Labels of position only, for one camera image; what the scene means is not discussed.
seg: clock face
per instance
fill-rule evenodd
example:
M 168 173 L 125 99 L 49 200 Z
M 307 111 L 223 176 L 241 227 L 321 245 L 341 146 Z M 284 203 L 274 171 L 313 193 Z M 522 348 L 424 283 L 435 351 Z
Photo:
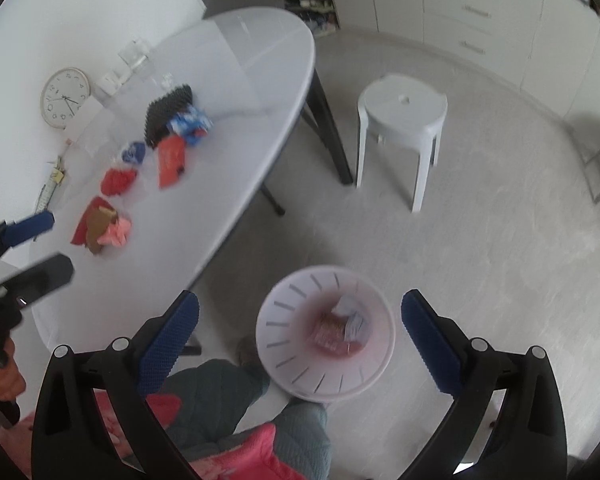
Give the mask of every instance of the clock face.
M 54 128 L 64 128 L 89 94 L 87 76 L 77 68 L 63 68 L 51 76 L 42 91 L 42 116 Z

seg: person's leg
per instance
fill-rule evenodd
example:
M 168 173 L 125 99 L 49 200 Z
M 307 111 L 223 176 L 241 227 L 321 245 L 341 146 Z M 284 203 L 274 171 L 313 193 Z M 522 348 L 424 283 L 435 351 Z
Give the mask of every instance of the person's leg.
M 326 480 L 331 467 L 331 443 L 325 432 L 324 406 L 292 399 L 272 422 L 276 426 L 276 456 L 307 480 Z
M 160 393 L 175 394 L 182 405 L 167 434 L 180 450 L 217 442 L 234 433 L 268 387 L 269 376 L 257 363 L 237 367 L 214 359 L 173 374 Z

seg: stool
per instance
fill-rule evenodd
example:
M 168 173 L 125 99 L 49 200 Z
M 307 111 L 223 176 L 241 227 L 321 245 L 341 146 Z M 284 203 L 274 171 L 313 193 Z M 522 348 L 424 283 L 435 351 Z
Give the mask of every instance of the stool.
M 387 74 L 366 87 L 358 100 L 360 132 L 356 186 L 362 183 L 366 133 L 371 130 L 379 139 L 384 138 L 418 152 L 418 176 L 411 208 L 418 212 L 422 206 L 429 165 L 438 164 L 446 109 L 446 95 L 413 77 Z

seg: floor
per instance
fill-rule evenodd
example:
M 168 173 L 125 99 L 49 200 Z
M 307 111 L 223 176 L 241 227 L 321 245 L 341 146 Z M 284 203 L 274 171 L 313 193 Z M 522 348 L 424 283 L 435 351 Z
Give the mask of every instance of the floor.
M 600 204 L 592 204 L 569 137 L 515 92 L 436 54 L 353 32 L 319 40 L 317 51 L 352 167 L 358 95 L 386 72 L 416 76 L 448 96 L 439 165 L 422 211 L 412 214 L 414 153 L 370 142 L 362 187 L 343 187 L 317 137 L 299 123 L 268 179 L 286 216 L 256 197 L 196 286 L 204 358 L 232 358 L 283 276 L 340 264 L 366 274 L 396 319 L 400 298 L 416 287 L 469 337 L 513 352 L 543 346 L 569 451 L 588 455 L 600 439 Z M 285 403 L 272 387 L 242 427 Z M 331 478 L 397 478 L 449 405 L 398 330 L 379 382 L 328 409 Z

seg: drawer handle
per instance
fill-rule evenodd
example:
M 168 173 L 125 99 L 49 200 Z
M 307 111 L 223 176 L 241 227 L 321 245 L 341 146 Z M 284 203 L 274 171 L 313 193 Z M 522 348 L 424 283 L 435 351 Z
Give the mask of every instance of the drawer handle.
M 491 17 L 491 13 L 490 12 L 486 12 L 485 10 L 476 9 L 475 7 L 472 7 L 471 5 L 465 5 L 462 8 L 464 10 L 466 10 L 467 12 L 472 12 L 474 14 L 477 14 L 478 16 L 482 16 L 483 18 L 490 18 Z
M 478 54 L 486 54 L 487 53 L 487 51 L 484 50 L 483 48 L 472 45 L 471 43 L 467 43 L 466 41 L 461 41 L 460 46 L 464 46 L 465 48 L 468 48 L 469 50 L 473 50 L 474 52 L 477 52 Z

